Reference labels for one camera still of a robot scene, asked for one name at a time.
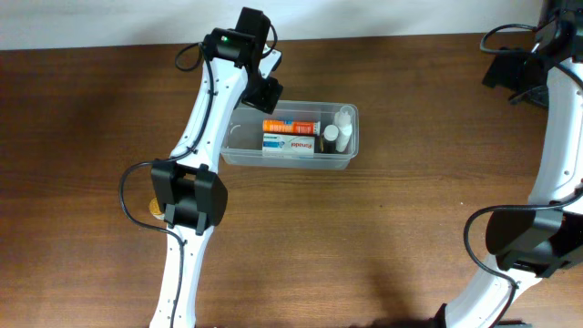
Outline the orange effervescent tablet tube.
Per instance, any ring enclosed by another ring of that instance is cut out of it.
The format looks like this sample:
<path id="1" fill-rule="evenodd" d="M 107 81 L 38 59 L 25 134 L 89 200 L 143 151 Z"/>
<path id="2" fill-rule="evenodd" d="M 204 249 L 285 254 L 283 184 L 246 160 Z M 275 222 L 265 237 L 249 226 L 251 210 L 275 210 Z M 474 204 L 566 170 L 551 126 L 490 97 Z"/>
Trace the orange effervescent tablet tube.
<path id="1" fill-rule="evenodd" d="M 265 119 L 262 122 L 262 130 L 266 133 L 315 136 L 320 133 L 321 123 L 319 121 Z"/>

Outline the white green Panadol box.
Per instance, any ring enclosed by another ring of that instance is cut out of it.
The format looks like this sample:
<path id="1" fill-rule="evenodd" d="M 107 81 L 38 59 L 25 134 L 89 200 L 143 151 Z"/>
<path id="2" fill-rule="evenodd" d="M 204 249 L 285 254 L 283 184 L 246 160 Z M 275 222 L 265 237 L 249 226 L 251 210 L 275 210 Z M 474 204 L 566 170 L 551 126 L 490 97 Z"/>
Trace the white green Panadol box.
<path id="1" fill-rule="evenodd" d="M 261 150 L 268 155 L 312 157 L 315 137 L 264 133 Z"/>

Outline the dark bottle white cap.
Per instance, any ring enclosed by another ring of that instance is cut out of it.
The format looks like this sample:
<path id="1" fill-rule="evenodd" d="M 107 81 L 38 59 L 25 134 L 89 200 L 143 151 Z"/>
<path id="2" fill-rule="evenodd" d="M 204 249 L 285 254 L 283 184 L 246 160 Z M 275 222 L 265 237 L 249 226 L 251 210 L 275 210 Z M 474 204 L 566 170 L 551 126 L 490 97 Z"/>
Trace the dark bottle white cap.
<path id="1" fill-rule="evenodd" d="M 320 146 L 321 153 L 333 154 L 336 152 L 336 140 L 339 136 L 339 129 L 334 125 L 328 125 L 325 127 L 321 137 Z"/>

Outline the white squeeze bottle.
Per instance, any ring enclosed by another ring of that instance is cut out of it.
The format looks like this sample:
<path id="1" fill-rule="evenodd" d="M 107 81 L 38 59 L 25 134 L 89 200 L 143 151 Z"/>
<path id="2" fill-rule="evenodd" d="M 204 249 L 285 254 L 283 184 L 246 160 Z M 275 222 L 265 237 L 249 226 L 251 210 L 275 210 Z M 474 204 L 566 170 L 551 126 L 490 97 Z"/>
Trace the white squeeze bottle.
<path id="1" fill-rule="evenodd" d="M 353 108 L 343 106 L 334 114 L 333 124 L 338 128 L 338 137 L 336 139 L 336 151 L 343 153 L 348 147 L 350 137 L 353 133 Z"/>

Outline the small gold-lid jar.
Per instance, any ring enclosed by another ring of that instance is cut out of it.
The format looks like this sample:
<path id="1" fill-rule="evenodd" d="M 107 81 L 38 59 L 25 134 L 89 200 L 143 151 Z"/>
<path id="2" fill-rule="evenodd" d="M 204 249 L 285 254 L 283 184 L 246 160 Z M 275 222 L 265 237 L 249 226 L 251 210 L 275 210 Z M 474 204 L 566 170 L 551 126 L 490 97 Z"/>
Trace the small gold-lid jar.
<path id="1" fill-rule="evenodd" d="M 165 214 L 160 208 L 158 200 L 156 198 L 152 199 L 148 205 L 148 210 L 150 214 L 157 220 L 164 220 Z"/>

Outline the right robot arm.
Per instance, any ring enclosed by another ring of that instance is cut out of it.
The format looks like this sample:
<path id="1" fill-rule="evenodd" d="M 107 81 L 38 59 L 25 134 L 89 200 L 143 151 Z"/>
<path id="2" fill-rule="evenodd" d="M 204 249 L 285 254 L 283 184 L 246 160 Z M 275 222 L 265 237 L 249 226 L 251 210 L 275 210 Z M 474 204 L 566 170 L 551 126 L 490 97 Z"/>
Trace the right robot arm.
<path id="1" fill-rule="evenodd" d="M 582 4 L 546 1 L 531 48 L 489 48 L 483 83 L 513 90 L 512 104 L 547 109 L 542 158 L 525 205 L 496 205 L 466 221 L 465 250 L 478 270 L 443 304 L 434 327 L 499 327 L 510 305 L 558 270 L 582 262 Z"/>

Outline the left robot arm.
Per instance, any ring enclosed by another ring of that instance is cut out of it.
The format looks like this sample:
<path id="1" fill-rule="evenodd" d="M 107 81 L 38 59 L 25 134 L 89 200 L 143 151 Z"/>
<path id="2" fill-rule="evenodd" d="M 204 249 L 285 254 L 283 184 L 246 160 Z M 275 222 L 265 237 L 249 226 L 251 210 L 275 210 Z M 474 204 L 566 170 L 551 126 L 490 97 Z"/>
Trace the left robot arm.
<path id="1" fill-rule="evenodd" d="M 183 139 L 150 172 L 168 235 L 153 327 L 196 324 L 204 253 L 228 201 L 218 166 L 231 115 L 240 104 L 270 114 L 283 90 L 271 76 L 281 62 L 281 53 L 266 44 L 271 30 L 262 11 L 244 7 L 235 27 L 214 29 L 199 46 L 202 79 Z"/>

